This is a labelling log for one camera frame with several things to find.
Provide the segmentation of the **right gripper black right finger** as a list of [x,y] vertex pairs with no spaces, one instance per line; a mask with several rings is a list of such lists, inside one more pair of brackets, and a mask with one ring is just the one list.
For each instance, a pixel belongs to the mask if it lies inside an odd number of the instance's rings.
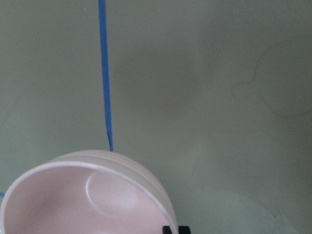
[[189,226],[179,226],[178,233],[179,234],[191,234],[191,229]]

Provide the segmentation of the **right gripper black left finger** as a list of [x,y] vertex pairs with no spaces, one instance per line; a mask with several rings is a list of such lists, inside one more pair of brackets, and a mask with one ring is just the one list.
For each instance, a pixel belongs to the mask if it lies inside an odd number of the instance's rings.
[[172,234],[170,226],[163,226],[162,227],[162,233],[163,234]]

